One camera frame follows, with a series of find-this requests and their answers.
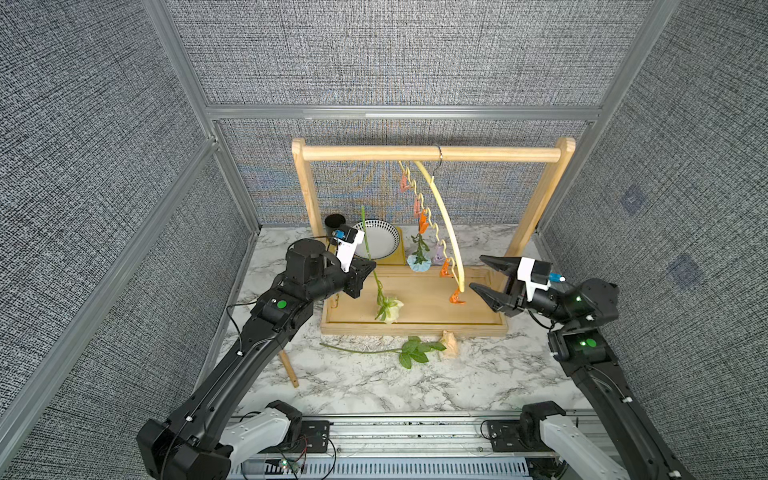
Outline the yellow wavy clothes hanger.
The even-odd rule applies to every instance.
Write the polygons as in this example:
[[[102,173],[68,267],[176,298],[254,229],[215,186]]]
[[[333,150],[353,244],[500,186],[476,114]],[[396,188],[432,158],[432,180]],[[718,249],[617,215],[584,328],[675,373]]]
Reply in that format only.
[[[401,169],[401,173],[403,173],[405,170],[409,171],[411,188],[408,191],[413,194],[414,199],[418,198],[421,201],[422,210],[426,211],[428,218],[428,229],[433,231],[436,245],[442,244],[445,249],[446,258],[452,259],[454,275],[452,279],[456,283],[456,289],[460,288],[462,293],[464,293],[466,288],[466,275],[453,222],[448,213],[442,194],[436,185],[435,176],[430,173],[423,164],[424,160],[433,161],[434,155],[437,155],[438,163],[441,163],[444,160],[443,151],[440,146],[406,147],[403,158],[398,160],[398,165]],[[433,219],[433,213],[430,208],[430,204],[425,200],[424,188],[416,179],[415,174],[411,170],[411,166],[414,166],[416,170],[421,174],[425,182],[425,186],[431,192],[432,198],[442,220],[441,223],[436,223]]]

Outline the cream rose with stem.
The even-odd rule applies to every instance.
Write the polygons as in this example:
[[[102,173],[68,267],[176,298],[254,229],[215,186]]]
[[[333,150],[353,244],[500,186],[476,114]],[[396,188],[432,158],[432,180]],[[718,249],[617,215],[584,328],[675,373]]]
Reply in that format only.
[[[369,246],[369,234],[367,230],[367,220],[365,215],[365,207],[361,207],[361,223],[362,231],[364,233],[364,241],[366,257],[372,261],[372,255]],[[378,313],[375,316],[376,320],[384,322],[385,324],[393,324],[399,317],[399,310],[403,307],[403,303],[396,297],[388,297],[384,293],[383,285],[379,280],[376,272],[373,272],[374,281],[377,286],[376,302],[378,306]]]

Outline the blue flower with stem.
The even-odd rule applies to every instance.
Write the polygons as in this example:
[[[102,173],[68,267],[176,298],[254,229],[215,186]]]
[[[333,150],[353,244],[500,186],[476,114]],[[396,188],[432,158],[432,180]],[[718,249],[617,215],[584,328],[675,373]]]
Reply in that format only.
[[[430,248],[425,242],[423,235],[419,233],[413,235],[411,240],[415,245],[415,251],[406,258],[406,263],[414,272],[427,272],[432,266],[432,261],[429,257]]]

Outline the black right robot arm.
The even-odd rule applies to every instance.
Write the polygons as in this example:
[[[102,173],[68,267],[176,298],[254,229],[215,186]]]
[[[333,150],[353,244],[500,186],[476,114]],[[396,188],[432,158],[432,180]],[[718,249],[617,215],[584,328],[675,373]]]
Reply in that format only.
[[[598,278],[567,291],[556,289],[560,277],[549,262],[530,257],[481,256],[481,261],[507,279],[495,291],[479,283],[471,289],[497,313],[527,312],[549,319],[547,344],[565,375],[589,401],[618,456],[612,458],[581,433],[554,401],[527,404],[506,433],[499,421],[486,429],[493,448],[547,447],[583,479],[689,479],[691,473],[667,446],[635,399],[613,350],[600,327],[616,320],[619,288]]]

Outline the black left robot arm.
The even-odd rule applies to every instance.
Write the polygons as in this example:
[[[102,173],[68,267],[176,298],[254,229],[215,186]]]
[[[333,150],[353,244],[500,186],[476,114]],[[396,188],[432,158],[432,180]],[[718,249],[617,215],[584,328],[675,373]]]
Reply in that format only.
[[[154,479],[222,479],[233,447],[222,443],[227,423],[255,379],[310,319],[317,302],[344,292],[359,297],[376,264],[352,258],[347,269],[314,238],[292,243],[286,269],[255,302],[227,354],[164,421],[148,420],[137,435],[144,466]]]

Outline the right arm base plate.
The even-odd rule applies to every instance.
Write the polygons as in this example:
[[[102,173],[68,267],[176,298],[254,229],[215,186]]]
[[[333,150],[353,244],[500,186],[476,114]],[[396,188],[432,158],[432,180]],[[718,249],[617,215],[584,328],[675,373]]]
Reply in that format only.
[[[518,419],[484,420],[481,433],[490,442],[493,452],[527,451],[528,446],[521,440],[519,426]]]

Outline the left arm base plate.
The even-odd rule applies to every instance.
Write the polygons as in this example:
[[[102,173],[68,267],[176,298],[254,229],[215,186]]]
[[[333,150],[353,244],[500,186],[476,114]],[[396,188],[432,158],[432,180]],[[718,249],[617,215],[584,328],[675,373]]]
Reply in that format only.
[[[327,453],[332,423],[322,421],[303,421],[299,438],[295,444],[296,453]]]

